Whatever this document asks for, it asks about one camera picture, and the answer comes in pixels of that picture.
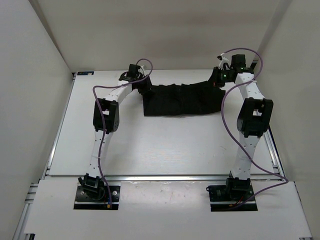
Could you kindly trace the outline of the black pleated skirt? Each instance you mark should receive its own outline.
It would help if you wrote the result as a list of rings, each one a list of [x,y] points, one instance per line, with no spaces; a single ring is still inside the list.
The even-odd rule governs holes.
[[[153,85],[142,95],[148,117],[209,115],[221,111],[226,91],[209,81],[193,84]]]

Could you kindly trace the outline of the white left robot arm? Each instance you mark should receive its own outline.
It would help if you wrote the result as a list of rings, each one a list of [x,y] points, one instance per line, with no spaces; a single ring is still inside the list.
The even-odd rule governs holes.
[[[111,138],[120,125],[120,104],[135,89],[148,87],[150,78],[143,65],[130,64],[114,87],[94,86],[94,145],[84,177],[78,179],[82,191],[94,201],[109,197],[111,190],[102,171]]]

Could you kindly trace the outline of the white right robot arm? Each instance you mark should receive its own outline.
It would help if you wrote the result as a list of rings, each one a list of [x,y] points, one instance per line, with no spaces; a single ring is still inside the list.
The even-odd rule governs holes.
[[[224,55],[214,67],[210,80],[214,86],[222,88],[226,83],[234,83],[240,90],[243,103],[239,111],[236,127],[239,132],[235,163],[224,186],[217,190],[217,196],[227,201],[243,199],[250,193],[252,160],[260,138],[268,130],[274,103],[266,99],[259,90],[255,75],[246,66],[246,57],[236,54],[228,60]]]

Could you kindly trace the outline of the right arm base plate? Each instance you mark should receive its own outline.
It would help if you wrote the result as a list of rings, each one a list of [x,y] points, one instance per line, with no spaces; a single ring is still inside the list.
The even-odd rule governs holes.
[[[228,177],[224,185],[209,185],[211,212],[255,212],[258,211],[251,180]]]

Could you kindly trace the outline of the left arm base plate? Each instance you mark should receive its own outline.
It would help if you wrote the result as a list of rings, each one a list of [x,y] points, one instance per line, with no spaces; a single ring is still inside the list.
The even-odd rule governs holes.
[[[107,186],[99,186],[98,192],[93,193],[84,189],[78,184],[73,209],[74,210],[103,210],[117,211],[119,209],[121,186],[110,185],[111,204],[109,203],[110,196]]]

